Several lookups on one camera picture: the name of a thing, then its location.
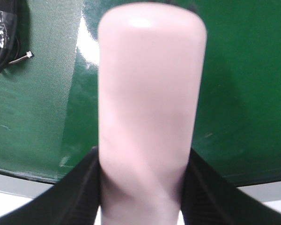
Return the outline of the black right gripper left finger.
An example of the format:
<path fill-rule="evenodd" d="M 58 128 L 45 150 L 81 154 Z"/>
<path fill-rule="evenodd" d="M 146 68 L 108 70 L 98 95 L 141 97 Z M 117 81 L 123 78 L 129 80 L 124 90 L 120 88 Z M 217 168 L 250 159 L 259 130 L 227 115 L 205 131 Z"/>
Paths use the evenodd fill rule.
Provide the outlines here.
<path fill-rule="evenodd" d="M 0 225 L 93 225 L 99 205 L 100 164 L 93 147 L 58 183 L 0 217 Z"/>

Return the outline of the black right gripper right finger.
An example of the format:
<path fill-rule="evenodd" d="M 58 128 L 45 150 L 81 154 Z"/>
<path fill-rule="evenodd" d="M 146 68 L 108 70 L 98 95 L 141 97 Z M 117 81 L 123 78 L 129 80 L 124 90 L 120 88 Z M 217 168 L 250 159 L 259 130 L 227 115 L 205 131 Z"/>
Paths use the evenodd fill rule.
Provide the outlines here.
<path fill-rule="evenodd" d="M 190 151 L 181 211 L 186 225 L 281 225 L 281 213 L 245 194 Z"/>

